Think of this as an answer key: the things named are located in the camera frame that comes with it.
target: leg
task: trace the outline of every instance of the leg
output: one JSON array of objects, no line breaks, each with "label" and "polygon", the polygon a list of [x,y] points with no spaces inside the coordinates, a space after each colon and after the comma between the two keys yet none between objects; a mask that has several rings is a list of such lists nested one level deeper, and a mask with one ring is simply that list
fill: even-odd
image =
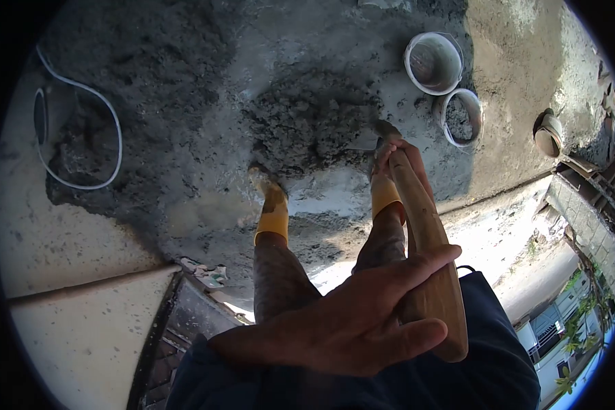
[{"label": "leg", "polygon": [[373,227],[352,273],[405,259],[404,210],[394,182],[374,174],[371,180]]},{"label": "leg", "polygon": [[253,260],[253,308],[255,321],[261,324],[288,310],[300,309],[321,294],[287,249],[287,196],[259,168],[251,168],[249,175],[264,194]]}]

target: cement splatter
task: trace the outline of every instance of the cement splatter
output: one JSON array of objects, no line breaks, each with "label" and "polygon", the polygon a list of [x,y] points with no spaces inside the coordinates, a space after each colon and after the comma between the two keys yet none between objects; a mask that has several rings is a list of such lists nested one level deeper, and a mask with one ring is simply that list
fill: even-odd
[{"label": "cement splatter", "polygon": [[446,119],[452,136],[461,140],[472,139],[472,124],[469,122],[469,114],[456,96],[451,98],[447,104]]}]

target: bucket with cement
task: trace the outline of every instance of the bucket with cement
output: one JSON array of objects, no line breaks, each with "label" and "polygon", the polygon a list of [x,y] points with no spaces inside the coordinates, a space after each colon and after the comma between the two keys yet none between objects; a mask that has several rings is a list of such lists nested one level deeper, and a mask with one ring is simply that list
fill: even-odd
[{"label": "bucket with cement", "polygon": [[456,88],[462,79],[462,61],[462,49],[456,39],[434,31],[413,37],[403,53],[410,80],[431,95],[449,94]]},{"label": "bucket with cement", "polygon": [[[451,132],[449,124],[447,124],[447,107],[451,103],[451,98],[456,97],[460,101],[461,109],[466,111],[468,123],[456,124],[454,132]],[[470,146],[483,135],[483,109],[481,101],[474,92],[466,88],[458,88],[447,95],[437,97],[433,103],[433,117],[435,122],[444,131],[447,140],[459,148]],[[469,135],[456,135],[459,129],[471,127]]]}]

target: wooden handle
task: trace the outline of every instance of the wooden handle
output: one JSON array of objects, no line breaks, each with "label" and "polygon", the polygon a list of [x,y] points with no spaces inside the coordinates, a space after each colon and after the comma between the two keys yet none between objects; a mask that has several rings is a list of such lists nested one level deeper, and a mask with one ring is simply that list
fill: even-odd
[{"label": "wooden handle", "polygon": [[[431,201],[419,178],[414,174],[403,150],[389,157],[389,168],[403,202],[408,226],[414,238],[414,250],[430,250],[449,240]],[[449,333],[435,355],[447,362],[463,360],[467,356],[467,321],[462,304],[460,281],[453,262],[435,272],[424,283],[409,291],[401,300],[399,318],[402,323],[436,317],[447,324]]]}]

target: yellow boot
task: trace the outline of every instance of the yellow boot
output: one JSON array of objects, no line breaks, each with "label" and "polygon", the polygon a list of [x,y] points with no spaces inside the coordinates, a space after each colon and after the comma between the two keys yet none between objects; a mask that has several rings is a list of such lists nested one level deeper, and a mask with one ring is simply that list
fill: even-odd
[{"label": "yellow boot", "polygon": [[285,238],[287,244],[287,228],[289,225],[289,212],[287,211],[287,194],[269,175],[260,167],[253,166],[248,169],[248,176],[257,189],[264,195],[264,206],[255,231],[253,243],[257,245],[258,234],[273,232]]}]

